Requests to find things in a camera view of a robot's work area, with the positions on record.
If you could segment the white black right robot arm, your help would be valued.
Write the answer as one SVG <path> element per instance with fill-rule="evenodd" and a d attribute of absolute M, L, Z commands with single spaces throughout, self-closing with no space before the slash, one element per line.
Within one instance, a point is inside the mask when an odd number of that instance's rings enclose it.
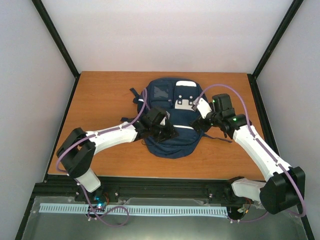
<path fill-rule="evenodd" d="M 236 114 L 228 94 L 218 94 L 208 103 L 197 97 L 192 109 L 200 116 L 192 123 L 197 131 L 219 128 L 250 156 L 264 182 L 238 177 L 231 180 L 232 195 L 256 201 L 270 214 L 277 214 L 303 203 L 305 173 L 284 161 L 258 134 L 246 114 Z"/>

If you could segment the navy blue student backpack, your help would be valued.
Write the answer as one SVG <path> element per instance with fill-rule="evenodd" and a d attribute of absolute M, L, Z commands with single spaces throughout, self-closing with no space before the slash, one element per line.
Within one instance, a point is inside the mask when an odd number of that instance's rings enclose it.
<path fill-rule="evenodd" d="M 146 114 L 153 107 L 164 109 L 169 122 L 178 133 L 178 136 L 162 142 L 154 137 L 147 137 L 144 142 L 151 154 L 167 159 L 186 157 L 193 153 L 203 137 L 231 143 L 228 139 L 212 137 L 202 130 L 192 128 L 191 123 L 201 116 L 192 109 L 193 102 L 203 91 L 197 82 L 186 78 L 162 77 L 152 80 L 146 90 L 143 112 Z"/>

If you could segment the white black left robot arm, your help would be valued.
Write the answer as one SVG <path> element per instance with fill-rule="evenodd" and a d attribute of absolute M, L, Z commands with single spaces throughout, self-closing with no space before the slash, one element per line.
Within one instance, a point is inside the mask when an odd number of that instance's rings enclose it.
<path fill-rule="evenodd" d="M 69 177 L 86 190 L 92 201 L 103 198 L 104 188 L 91 169 L 93 157 L 99 152 L 125 143 L 151 137 L 156 143 L 176 138 L 179 135 L 169 121 L 169 114 L 160 107 L 153 107 L 147 113 L 138 115 L 122 124 L 98 131 L 83 131 L 75 128 L 57 150 L 57 166 L 62 164 Z"/>

